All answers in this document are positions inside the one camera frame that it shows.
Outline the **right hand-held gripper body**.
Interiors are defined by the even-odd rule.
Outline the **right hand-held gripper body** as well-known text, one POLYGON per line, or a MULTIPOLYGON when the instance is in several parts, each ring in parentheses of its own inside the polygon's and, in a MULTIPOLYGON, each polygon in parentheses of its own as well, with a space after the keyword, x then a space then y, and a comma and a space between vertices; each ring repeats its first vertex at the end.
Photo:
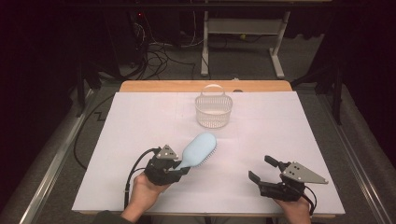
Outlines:
POLYGON ((284 202, 296 202, 304 196, 305 184, 328 184, 329 181, 306 168, 297 161, 284 163, 278 161, 276 167, 280 170, 279 183, 261 181, 258 185, 261 196, 281 200, 284 202))

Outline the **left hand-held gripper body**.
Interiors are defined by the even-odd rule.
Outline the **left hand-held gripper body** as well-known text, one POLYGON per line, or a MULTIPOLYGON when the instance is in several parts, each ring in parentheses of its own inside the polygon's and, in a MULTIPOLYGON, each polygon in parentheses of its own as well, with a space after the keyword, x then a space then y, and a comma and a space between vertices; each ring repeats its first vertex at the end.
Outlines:
POLYGON ((145 175, 148 180, 158 186, 178 182, 183 175, 178 175, 176 167, 171 167, 173 161, 178 161, 178 155, 168 145, 154 149, 154 156, 148 161, 145 175))

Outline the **light blue hairbrush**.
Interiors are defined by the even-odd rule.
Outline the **light blue hairbrush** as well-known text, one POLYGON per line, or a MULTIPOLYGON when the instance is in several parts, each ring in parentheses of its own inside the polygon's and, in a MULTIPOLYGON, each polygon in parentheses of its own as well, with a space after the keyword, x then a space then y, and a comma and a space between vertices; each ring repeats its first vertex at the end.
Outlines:
POLYGON ((183 150, 181 163, 176 170, 196 167, 203 163, 216 149, 217 138, 213 133, 198 134, 183 150))

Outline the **white plastic mesh basket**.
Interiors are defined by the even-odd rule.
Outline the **white plastic mesh basket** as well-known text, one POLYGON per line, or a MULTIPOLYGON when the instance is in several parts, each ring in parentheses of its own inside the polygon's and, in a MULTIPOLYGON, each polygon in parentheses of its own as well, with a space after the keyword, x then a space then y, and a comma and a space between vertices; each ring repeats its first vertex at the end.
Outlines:
POLYGON ((208 129, 218 129, 230 121, 233 99, 218 84, 204 86, 195 98, 195 112, 198 123, 208 129))

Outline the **person's left hand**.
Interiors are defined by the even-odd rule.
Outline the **person's left hand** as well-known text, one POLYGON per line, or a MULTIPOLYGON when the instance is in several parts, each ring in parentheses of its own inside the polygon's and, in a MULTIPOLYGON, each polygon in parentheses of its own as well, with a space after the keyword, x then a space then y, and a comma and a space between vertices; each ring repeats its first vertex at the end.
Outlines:
POLYGON ((151 183, 149 178, 142 173, 134 178, 133 192, 129 205, 134 211, 144 213, 157 202, 160 194, 169 187, 170 185, 158 186, 151 183))

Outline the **person's right hand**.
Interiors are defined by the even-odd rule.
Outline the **person's right hand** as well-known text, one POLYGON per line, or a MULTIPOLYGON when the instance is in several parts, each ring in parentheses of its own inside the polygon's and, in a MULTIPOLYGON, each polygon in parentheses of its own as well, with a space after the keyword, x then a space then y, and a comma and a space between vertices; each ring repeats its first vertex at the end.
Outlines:
POLYGON ((310 204, 305 198, 301 197, 296 202, 284 202, 275 199, 275 202, 283 210, 289 224, 311 224, 310 204))

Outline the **white table cover sheet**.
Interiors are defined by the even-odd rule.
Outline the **white table cover sheet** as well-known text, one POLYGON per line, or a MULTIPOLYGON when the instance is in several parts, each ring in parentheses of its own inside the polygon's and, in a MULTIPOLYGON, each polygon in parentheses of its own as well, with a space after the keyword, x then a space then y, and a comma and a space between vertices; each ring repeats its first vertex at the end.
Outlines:
MULTIPOLYGON (((143 167, 143 152, 170 146, 176 153, 204 131, 195 116, 194 92, 119 92, 92 153, 73 208, 81 213, 118 212, 133 166, 143 167)), ((191 168, 167 189, 150 209, 152 215, 266 216, 281 211, 262 197, 249 180, 279 182, 279 171, 266 163, 297 161, 327 182, 312 184, 318 216, 342 215, 345 210, 294 91, 234 92, 229 123, 214 131, 215 152, 191 168)))

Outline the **black metal stand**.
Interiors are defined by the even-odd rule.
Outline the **black metal stand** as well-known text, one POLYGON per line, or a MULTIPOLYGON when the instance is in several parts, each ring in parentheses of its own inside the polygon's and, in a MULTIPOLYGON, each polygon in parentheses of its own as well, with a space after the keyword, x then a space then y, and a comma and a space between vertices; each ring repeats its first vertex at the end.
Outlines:
POLYGON ((316 94, 332 94, 332 117, 338 125, 341 125, 340 109, 342 103, 342 86, 343 73, 339 63, 332 62, 313 71, 309 71, 306 75, 293 80, 290 85, 295 88, 303 83, 316 82, 316 94))
POLYGON ((99 90, 102 86, 97 67, 90 61, 80 61, 77 67, 78 118, 86 107, 85 84, 94 90, 99 90))

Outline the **aluminium floor rail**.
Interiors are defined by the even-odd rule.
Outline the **aluminium floor rail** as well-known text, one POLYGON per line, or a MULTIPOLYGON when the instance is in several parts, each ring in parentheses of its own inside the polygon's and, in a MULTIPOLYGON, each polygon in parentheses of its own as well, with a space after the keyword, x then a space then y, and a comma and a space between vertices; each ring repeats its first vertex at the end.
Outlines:
POLYGON ((48 199, 53 186, 62 171, 64 163, 70 153, 70 147, 75 140, 78 131, 80 130, 84 119, 86 118, 88 108, 92 104, 92 100, 95 98, 96 93, 93 90, 89 90, 83 95, 83 100, 86 102, 85 108, 83 108, 80 114, 73 119, 73 125, 66 136, 65 140, 61 143, 57 149, 47 172, 39 184, 35 195, 30 201, 27 209, 25 210, 19 224, 35 224, 38 219, 39 213, 41 212, 46 200, 48 199))
POLYGON ((331 98, 319 95, 341 141, 343 154, 374 216, 374 224, 396 224, 396 169, 383 152, 353 99, 347 94, 341 102, 341 123, 332 114, 331 98))

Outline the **white metal desk frame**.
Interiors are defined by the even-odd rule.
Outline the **white metal desk frame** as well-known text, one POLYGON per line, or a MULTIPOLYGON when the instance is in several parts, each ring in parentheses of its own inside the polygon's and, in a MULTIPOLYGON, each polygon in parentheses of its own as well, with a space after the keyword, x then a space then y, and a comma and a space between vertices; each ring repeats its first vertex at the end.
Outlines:
POLYGON ((289 23, 290 12, 286 11, 282 19, 256 20, 256 19, 214 19, 206 11, 204 15, 204 36, 201 57, 201 75, 209 75, 209 34, 226 35, 275 35, 276 44, 268 49, 271 62, 276 72, 276 77, 284 79, 285 74, 278 58, 278 52, 289 23))

